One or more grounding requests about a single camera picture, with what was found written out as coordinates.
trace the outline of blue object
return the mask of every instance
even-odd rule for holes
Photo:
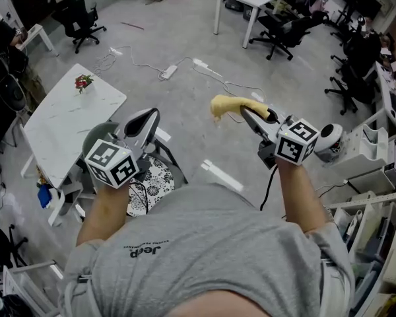
[[[38,190],[38,199],[40,200],[41,208],[47,207],[47,204],[51,201],[51,194],[46,184],[43,184]]]

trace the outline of white cube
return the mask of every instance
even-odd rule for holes
[[[319,131],[307,121],[294,122],[279,132],[275,155],[293,164],[300,165],[314,150]]]
[[[139,171],[132,151],[101,139],[95,142],[85,163],[97,180],[116,189]]]

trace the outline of floral patterned cushion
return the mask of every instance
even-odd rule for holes
[[[142,182],[147,196],[144,194],[144,187],[137,184],[131,185],[129,188],[129,204],[127,206],[127,214],[130,216],[145,215],[145,201],[148,198],[148,210],[151,210],[163,196],[174,190],[174,180],[172,173],[168,167],[154,157],[150,157],[151,167],[145,175]]]

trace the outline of marble table top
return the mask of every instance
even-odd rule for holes
[[[97,76],[82,94],[75,78],[92,73],[74,65],[53,87],[24,126],[36,162],[52,186],[59,189],[82,154],[88,132],[108,121],[125,102],[126,95]]]

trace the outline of white cable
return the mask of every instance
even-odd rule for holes
[[[341,186],[341,185],[346,184],[346,183],[348,183],[348,180],[343,180],[341,183],[337,182],[337,183],[334,183],[334,184],[326,184],[325,186],[321,186],[321,187],[315,189],[315,191],[318,192],[320,189],[323,189],[323,188],[326,188],[326,187],[338,187],[338,186]]]
[[[120,46],[120,47],[112,48],[110,50],[119,50],[121,48],[130,48],[131,49],[130,56],[131,56],[132,64],[134,66],[137,66],[137,67],[147,66],[147,67],[150,67],[151,69],[154,69],[155,71],[158,71],[160,74],[164,73],[163,70],[153,67],[153,66],[149,65],[148,63],[141,63],[141,64],[135,63],[135,60],[133,59],[132,46]],[[116,62],[116,55],[111,53],[110,50],[109,50],[109,54],[107,54],[104,57],[101,57],[97,60],[96,64],[94,65],[94,74],[95,75],[100,76],[103,71],[107,71],[110,68],[112,68],[113,64]]]
[[[137,66],[137,67],[144,67],[144,66],[150,67],[151,69],[154,69],[155,71],[158,71],[158,72],[159,72],[159,73],[158,73],[158,80],[160,80],[160,81],[165,81],[165,80],[166,80],[166,79],[164,79],[164,78],[162,77],[162,74],[165,73],[165,71],[163,71],[163,70],[161,70],[161,69],[159,69],[159,68],[153,67],[153,66],[151,66],[151,65],[149,65],[149,64],[147,64],[147,63],[142,63],[142,64],[137,64],[137,63],[135,63],[134,60],[133,60],[133,48],[132,48],[132,46],[120,46],[120,47],[116,47],[116,48],[111,48],[110,50],[113,50],[113,51],[114,51],[114,50],[118,50],[118,49],[121,49],[121,48],[130,48],[130,49],[131,49],[130,55],[131,55],[131,60],[132,60],[132,64],[133,64],[133,65],[135,65],[135,66]],[[110,68],[112,68],[113,64],[116,62],[116,55],[113,54],[112,52],[110,52],[110,50],[109,50],[109,54],[105,55],[104,57],[101,57],[101,58],[97,59],[96,64],[94,65],[94,74],[95,74],[95,75],[100,76],[101,73],[102,73],[103,71],[107,71],[107,70],[109,70]],[[218,80],[217,78],[215,78],[214,76],[212,76],[212,75],[210,75],[210,74],[206,74],[206,73],[204,73],[204,72],[201,72],[201,71],[196,70],[196,66],[197,66],[197,65],[196,65],[195,62],[193,61],[193,58],[190,57],[190,56],[185,56],[183,59],[181,59],[180,61],[178,61],[175,65],[178,66],[178,65],[179,65],[181,62],[183,62],[185,59],[190,59],[190,60],[192,61],[192,69],[193,69],[194,71],[196,71],[196,72],[199,73],[199,74],[202,74],[202,75],[206,75],[206,76],[208,76],[208,77],[211,77],[211,78],[214,79],[215,81],[221,83],[221,84],[223,85],[223,89],[226,91],[226,94],[227,94],[227,95],[232,95],[232,96],[238,97],[238,95],[236,95],[236,94],[234,94],[233,92],[230,91],[228,85],[233,85],[233,86],[242,87],[242,88],[249,88],[249,89],[260,90],[260,91],[263,93],[263,103],[266,103],[266,101],[267,101],[267,95],[265,94],[265,91],[262,90],[261,88],[239,85],[239,84],[237,84],[237,83],[232,83],[232,82],[228,82],[228,81],[224,81],[224,82],[223,82],[223,81],[220,81],[220,80]],[[245,121],[245,120],[237,120],[237,119],[234,118],[230,113],[227,113],[227,114],[228,114],[228,115],[232,118],[232,120],[234,120],[236,123],[242,123],[242,122]]]

